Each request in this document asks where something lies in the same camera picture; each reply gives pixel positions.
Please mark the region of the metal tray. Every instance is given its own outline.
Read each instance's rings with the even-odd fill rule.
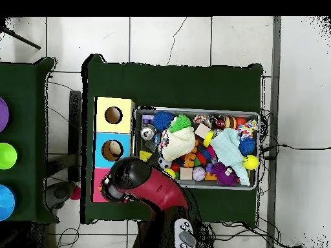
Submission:
[[[139,151],[142,148],[142,138],[140,137],[140,126],[142,124],[142,115],[143,114],[155,114],[158,111],[169,111],[174,115],[185,114],[187,117],[193,121],[193,117],[196,115],[204,115],[204,114],[223,114],[225,116],[232,117],[244,117],[247,120],[256,119],[257,124],[260,127],[261,118],[260,115],[256,112],[241,112],[241,111],[226,111],[226,110],[205,110],[205,109],[191,109],[191,108],[167,108],[167,107],[136,107],[133,110],[133,127],[135,128],[132,138],[131,138],[131,154],[139,157]],[[196,129],[197,125],[192,122],[193,127]],[[259,158],[259,130],[254,132],[253,137],[256,141],[256,147],[253,151],[253,155]],[[250,179],[250,185],[241,185],[237,183],[235,186],[221,186],[217,183],[217,181],[195,181],[195,180],[176,180],[182,187],[190,187],[196,189],[229,189],[229,190],[252,190],[257,186],[257,173],[258,169],[249,170],[248,177]]]

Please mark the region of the yellow box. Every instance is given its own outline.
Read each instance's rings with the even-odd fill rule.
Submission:
[[[131,116],[134,103],[130,99],[96,97],[96,132],[126,133],[131,132]],[[114,122],[110,113],[119,112],[120,120]]]

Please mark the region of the pink box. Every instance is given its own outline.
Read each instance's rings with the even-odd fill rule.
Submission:
[[[98,187],[101,186],[102,179],[111,171],[111,169],[95,168],[94,182],[93,182],[93,203],[107,203],[108,201],[103,198]]]

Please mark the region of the green cup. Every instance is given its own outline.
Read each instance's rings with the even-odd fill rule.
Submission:
[[[15,165],[17,152],[9,143],[0,143],[0,169],[9,169]]]

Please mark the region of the green table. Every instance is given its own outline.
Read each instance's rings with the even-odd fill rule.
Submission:
[[[13,145],[16,164],[0,170],[0,183],[16,196],[16,207],[9,221],[57,222],[44,206],[43,181],[46,178],[45,80],[53,58],[35,64],[0,63],[0,96],[8,105],[10,117],[0,132],[0,142]]]
[[[138,201],[91,203],[92,124],[95,96],[129,98],[136,106],[178,107],[260,112],[262,67],[151,66],[105,63],[89,56],[82,66],[81,222],[147,220],[150,209]],[[252,191],[191,189],[204,222],[247,222],[255,225],[256,189]]]

